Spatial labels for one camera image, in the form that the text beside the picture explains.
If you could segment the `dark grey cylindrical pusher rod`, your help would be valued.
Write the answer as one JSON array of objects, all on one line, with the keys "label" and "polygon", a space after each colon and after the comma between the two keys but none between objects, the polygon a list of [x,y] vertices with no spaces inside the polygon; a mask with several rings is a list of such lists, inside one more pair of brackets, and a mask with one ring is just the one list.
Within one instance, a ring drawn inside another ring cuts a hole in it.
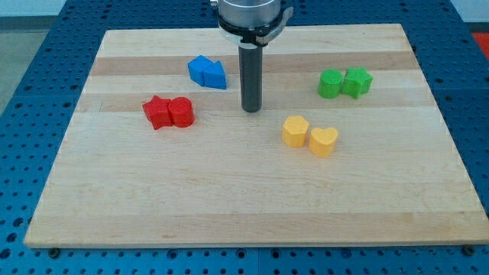
[{"label": "dark grey cylindrical pusher rod", "polygon": [[246,112],[258,112],[262,105],[262,58],[260,47],[238,48],[241,107]]}]

